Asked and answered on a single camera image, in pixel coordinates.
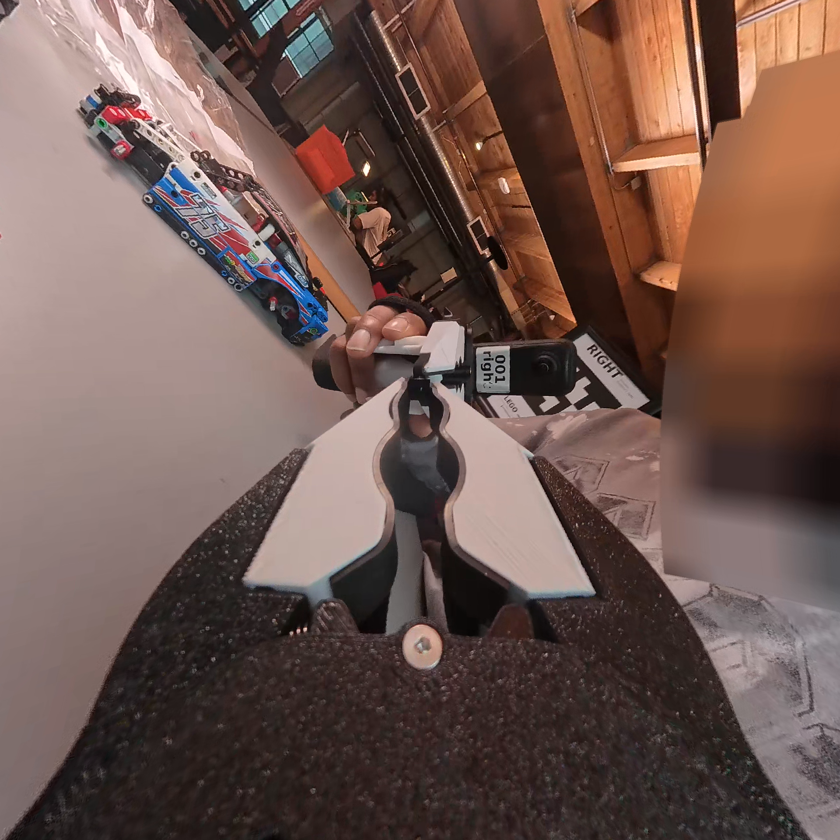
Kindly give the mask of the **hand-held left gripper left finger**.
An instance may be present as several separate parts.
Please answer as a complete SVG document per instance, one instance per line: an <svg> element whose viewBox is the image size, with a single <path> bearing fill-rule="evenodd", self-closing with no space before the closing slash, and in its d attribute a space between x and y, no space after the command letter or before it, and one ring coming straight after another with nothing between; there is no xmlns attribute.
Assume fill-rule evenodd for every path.
<svg viewBox="0 0 840 840"><path fill-rule="evenodd" d="M246 586L319 602L337 597L352 567L386 548L394 506L376 457L398 425L392 405L402 391L394 382L309 445Z"/></svg>

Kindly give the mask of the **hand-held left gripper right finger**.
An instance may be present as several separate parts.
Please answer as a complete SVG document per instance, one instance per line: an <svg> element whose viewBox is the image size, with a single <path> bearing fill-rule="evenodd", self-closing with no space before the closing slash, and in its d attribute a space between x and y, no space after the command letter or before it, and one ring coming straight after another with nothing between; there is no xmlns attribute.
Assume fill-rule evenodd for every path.
<svg viewBox="0 0 840 840"><path fill-rule="evenodd" d="M438 434L458 479L445 508L448 545L514 602L591 597L595 588L532 465L532 454L439 384Z"/></svg>

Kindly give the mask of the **black toy beam red pin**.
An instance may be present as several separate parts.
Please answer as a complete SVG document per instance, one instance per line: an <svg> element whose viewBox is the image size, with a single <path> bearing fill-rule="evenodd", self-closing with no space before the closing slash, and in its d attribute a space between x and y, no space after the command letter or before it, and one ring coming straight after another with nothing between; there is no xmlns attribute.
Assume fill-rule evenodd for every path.
<svg viewBox="0 0 840 840"><path fill-rule="evenodd" d="M401 429L405 437L425 440L434 436L434 393L425 379L411 379L400 401Z"/></svg>

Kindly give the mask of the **person's right forearm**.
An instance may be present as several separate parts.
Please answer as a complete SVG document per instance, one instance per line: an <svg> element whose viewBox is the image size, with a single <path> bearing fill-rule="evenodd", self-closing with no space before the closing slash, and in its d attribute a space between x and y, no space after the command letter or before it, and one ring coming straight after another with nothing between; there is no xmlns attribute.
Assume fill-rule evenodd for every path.
<svg viewBox="0 0 840 840"><path fill-rule="evenodd" d="M459 481L455 450L440 436L431 410L417 400L409 403L401 425L394 481L396 508L416 516L443 507Z"/></svg>

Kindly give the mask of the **person's right hand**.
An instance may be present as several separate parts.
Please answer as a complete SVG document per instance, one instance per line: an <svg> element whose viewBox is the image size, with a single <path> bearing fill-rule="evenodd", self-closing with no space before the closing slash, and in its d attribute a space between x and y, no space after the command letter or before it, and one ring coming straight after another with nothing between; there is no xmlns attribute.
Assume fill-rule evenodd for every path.
<svg viewBox="0 0 840 840"><path fill-rule="evenodd" d="M428 324L414 311L382 304L352 318L329 347L334 383L354 405L368 402L382 387L375 382L374 351L383 340L425 336Z"/></svg>

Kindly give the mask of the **black white framed sign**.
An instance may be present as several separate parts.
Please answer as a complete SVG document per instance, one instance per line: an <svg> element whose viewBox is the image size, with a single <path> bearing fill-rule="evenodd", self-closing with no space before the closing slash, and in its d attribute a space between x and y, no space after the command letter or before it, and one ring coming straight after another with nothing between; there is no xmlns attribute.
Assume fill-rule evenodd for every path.
<svg viewBox="0 0 840 840"><path fill-rule="evenodd" d="M565 395L479 395L475 406L490 418L523 419L597 409L633 408L660 418L660 391L647 383L629 357L591 326L565 334L576 348L574 386Z"/></svg>

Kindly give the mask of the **orange box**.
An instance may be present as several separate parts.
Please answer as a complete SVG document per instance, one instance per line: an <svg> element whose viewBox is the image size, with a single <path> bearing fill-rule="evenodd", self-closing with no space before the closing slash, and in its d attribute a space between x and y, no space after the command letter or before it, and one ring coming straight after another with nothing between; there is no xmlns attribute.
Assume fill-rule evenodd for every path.
<svg viewBox="0 0 840 840"><path fill-rule="evenodd" d="M295 155L321 195L331 193L355 177L341 139L325 125L300 143Z"/></svg>

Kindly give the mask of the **wooden shelf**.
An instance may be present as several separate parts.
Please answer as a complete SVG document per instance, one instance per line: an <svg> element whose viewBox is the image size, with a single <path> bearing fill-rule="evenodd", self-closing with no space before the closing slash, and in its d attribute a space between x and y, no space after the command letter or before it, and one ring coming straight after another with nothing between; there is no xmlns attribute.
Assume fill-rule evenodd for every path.
<svg viewBox="0 0 840 840"><path fill-rule="evenodd" d="M612 162L615 173L651 172L700 164L695 135L638 143Z"/></svg>

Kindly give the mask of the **blue red white toy truck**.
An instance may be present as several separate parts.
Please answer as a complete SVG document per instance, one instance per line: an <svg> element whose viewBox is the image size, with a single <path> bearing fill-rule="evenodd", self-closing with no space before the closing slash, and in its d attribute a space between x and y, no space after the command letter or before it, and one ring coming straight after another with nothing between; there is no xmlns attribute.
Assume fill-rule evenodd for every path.
<svg viewBox="0 0 840 840"><path fill-rule="evenodd" d="M154 211L237 293L271 312L304 346L328 331L329 302L298 232L263 185L217 161L141 99L100 85L79 102L89 135L145 184Z"/></svg>

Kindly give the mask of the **window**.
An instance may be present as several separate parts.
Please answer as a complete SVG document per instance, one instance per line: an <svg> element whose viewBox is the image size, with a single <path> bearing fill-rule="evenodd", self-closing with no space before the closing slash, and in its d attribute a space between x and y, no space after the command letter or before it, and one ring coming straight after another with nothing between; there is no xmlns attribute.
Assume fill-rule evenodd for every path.
<svg viewBox="0 0 840 840"><path fill-rule="evenodd" d="M303 79L331 57L335 50L333 21L324 5L305 1L238 1L255 39L255 54L262 57L270 36L284 34L286 47L281 64L289 65Z"/></svg>

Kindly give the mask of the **clear plastic bag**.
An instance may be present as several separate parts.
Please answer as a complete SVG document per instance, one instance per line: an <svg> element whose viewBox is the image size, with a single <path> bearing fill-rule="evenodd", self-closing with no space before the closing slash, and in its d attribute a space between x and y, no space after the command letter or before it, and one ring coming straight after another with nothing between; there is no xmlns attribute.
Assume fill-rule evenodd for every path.
<svg viewBox="0 0 840 840"><path fill-rule="evenodd" d="M87 15L83 37L106 81L138 96L189 151L253 171L230 102L170 2L86 1L75 8Z"/></svg>

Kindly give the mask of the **silver ventilation duct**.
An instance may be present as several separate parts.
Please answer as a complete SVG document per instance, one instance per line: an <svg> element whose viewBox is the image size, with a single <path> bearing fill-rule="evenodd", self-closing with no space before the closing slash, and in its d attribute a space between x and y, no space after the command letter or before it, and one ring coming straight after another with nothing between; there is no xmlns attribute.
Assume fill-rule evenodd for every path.
<svg viewBox="0 0 840 840"><path fill-rule="evenodd" d="M406 105L413 116L416 132L430 159L434 163L436 174L442 185L439 188L445 198L446 206L457 219L459 235L464 240L467 259L471 260L479 273L497 294L503 316L509 318L516 327L524 325L519 305L505 277L504 269L490 260L488 248L480 245L490 243L483 216L471 206L465 185L459 176L457 166L447 156L436 128L432 106L432 95L424 88L423 69L419 59L412 52L404 50L396 37L385 27L381 16L375 9L368 14L364 30L371 38L377 53L390 67L395 83L406 100Z"/></svg>

